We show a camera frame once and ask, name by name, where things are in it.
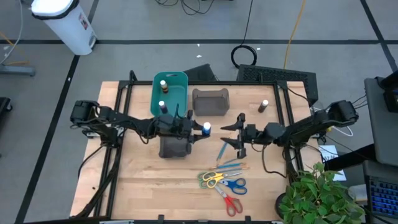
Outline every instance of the white paper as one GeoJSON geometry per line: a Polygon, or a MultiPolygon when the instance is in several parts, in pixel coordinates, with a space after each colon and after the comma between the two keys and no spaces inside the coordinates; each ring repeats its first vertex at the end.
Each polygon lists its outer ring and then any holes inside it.
{"type": "MultiPolygon", "coordinates": [[[[319,146],[319,150],[321,151],[322,156],[326,161],[338,157],[336,146],[319,146]]],[[[334,181],[346,181],[347,178],[344,174],[344,171],[341,170],[341,171],[339,171],[339,173],[341,175],[335,175],[335,178],[333,180],[334,181]]]]}

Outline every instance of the red scissors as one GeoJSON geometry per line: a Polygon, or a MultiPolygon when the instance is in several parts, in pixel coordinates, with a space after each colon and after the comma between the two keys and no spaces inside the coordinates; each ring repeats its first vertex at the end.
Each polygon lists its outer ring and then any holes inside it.
{"type": "Polygon", "coordinates": [[[243,212],[243,207],[239,199],[237,198],[232,198],[228,196],[219,186],[215,186],[215,189],[218,191],[218,193],[223,196],[225,203],[226,203],[226,213],[233,217],[235,214],[242,213],[243,212]]]}

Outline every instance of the black plant pot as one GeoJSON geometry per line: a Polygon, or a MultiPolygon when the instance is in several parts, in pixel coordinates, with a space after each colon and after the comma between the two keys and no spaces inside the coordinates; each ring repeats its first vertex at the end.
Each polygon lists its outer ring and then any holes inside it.
{"type": "Polygon", "coordinates": [[[282,214],[282,210],[279,208],[279,205],[282,203],[282,198],[285,197],[285,195],[286,193],[282,193],[280,196],[276,198],[275,201],[275,211],[281,219],[284,218],[284,215],[282,214]]]}

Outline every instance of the keyboard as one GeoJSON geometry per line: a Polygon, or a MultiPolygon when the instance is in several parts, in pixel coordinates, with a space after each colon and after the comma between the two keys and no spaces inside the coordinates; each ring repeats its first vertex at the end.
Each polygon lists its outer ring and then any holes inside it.
{"type": "Polygon", "coordinates": [[[398,218],[398,184],[369,177],[372,213],[391,218],[398,218]]]}

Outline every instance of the yellow cable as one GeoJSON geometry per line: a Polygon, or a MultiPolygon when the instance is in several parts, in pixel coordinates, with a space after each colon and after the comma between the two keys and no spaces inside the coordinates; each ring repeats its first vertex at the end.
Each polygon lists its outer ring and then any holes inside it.
{"type": "Polygon", "coordinates": [[[293,29],[292,35],[290,36],[289,43],[287,44],[287,47],[286,47],[284,69],[286,69],[286,62],[287,62],[287,57],[289,56],[290,43],[292,42],[294,33],[296,32],[297,26],[299,25],[299,22],[300,22],[300,19],[301,19],[301,15],[303,14],[303,11],[304,11],[305,1],[306,0],[303,0],[303,4],[301,5],[300,13],[297,16],[296,24],[294,25],[294,29],[293,29]]]}
{"type": "MultiPolygon", "coordinates": [[[[9,45],[14,46],[14,44],[11,42],[11,40],[9,40],[9,39],[6,37],[6,35],[4,35],[2,32],[0,32],[0,36],[3,37],[4,40],[6,40],[6,41],[8,42],[9,45]]],[[[24,52],[23,52],[21,49],[18,49],[17,47],[15,47],[15,48],[16,48],[17,50],[19,50],[19,52],[20,52],[24,57],[26,57],[26,55],[24,54],[24,52]]],[[[25,65],[25,64],[29,64],[29,61],[27,60],[27,61],[20,61],[20,62],[10,62],[10,63],[7,63],[6,65],[15,65],[15,64],[22,64],[22,65],[25,65]]]]}

